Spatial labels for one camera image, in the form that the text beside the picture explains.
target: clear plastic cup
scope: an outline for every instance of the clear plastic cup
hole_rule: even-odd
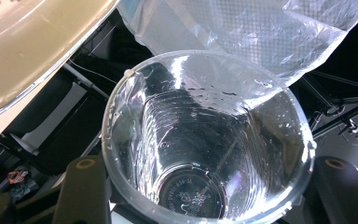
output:
[[[314,149],[295,96],[210,51],[149,59],[115,87],[103,155],[117,190],[159,223],[268,223],[307,186]]]

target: cable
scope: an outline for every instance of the cable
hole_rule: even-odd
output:
[[[92,74],[94,74],[94,75],[97,75],[97,76],[99,76],[99,77],[103,77],[103,78],[105,78],[106,80],[108,80],[108,81],[110,81],[110,82],[112,82],[112,83],[114,83],[114,84],[117,84],[116,81],[114,81],[114,80],[112,80],[112,79],[110,79],[110,78],[108,78],[108,77],[106,77],[106,76],[104,76],[104,75],[101,75],[101,74],[99,74],[99,73],[96,73],[96,72],[94,72],[94,71],[91,71],[91,70],[89,70],[89,69],[87,69],[87,68],[85,68],[85,67],[82,67],[82,66],[78,65],[77,63],[74,63],[74,61],[72,61],[71,59],[69,59],[69,62],[71,62],[74,66],[76,66],[76,67],[78,67],[78,68],[80,68],[80,69],[83,69],[84,71],[90,72],[90,73],[92,73]]]
[[[102,91],[100,88],[98,88],[96,85],[94,85],[94,83],[92,83],[88,78],[86,78],[81,73],[79,73],[77,70],[75,70],[75,68],[72,67],[71,65],[69,65],[69,63],[65,63],[62,67],[64,67],[69,72],[71,72],[74,76],[76,76],[78,78],[78,80],[80,82],[82,82],[83,84],[85,84],[89,88],[94,89],[95,91],[100,93],[106,99],[109,98],[109,95],[107,95],[104,91]]]

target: plastic bag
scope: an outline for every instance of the plastic bag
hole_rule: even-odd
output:
[[[358,22],[358,0],[127,0],[117,8],[154,54],[228,52],[287,86],[324,63]]]

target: cup bottom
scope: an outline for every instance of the cup bottom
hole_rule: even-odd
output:
[[[158,204],[186,216],[223,217],[226,208],[223,187],[210,172],[189,166],[171,169],[160,182]]]

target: metal rod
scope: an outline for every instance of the metal rod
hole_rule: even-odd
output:
[[[318,71],[311,71],[310,74],[313,74],[313,75],[316,75],[316,76],[319,76],[319,77],[329,78],[329,79],[332,79],[332,80],[335,80],[335,81],[339,81],[339,82],[342,82],[342,83],[346,83],[346,84],[350,84],[352,86],[358,87],[358,82],[357,81],[352,81],[352,80],[349,80],[349,79],[346,79],[346,78],[336,77],[336,76],[332,76],[332,75],[329,75],[329,74],[326,74],[326,73],[323,73],[323,72],[318,72]]]
[[[307,90],[311,91],[324,105],[327,107],[333,106],[333,103],[327,100],[316,88],[310,83],[310,81],[306,77],[302,77],[300,82],[307,88]]]
[[[331,102],[339,105],[358,104],[358,97],[347,97],[342,99],[332,99]]]
[[[316,129],[316,126],[318,126],[319,120],[322,118],[323,113],[318,113],[318,115],[312,116],[310,119],[310,130],[314,131]]]
[[[358,106],[356,106],[354,109],[348,111],[347,113],[343,114],[339,118],[333,119],[332,121],[326,123],[321,128],[317,129],[315,132],[312,133],[313,138],[316,139],[322,135],[325,135],[326,133],[335,129],[342,122],[345,122],[346,120],[352,119],[356,116],[358,116]]]

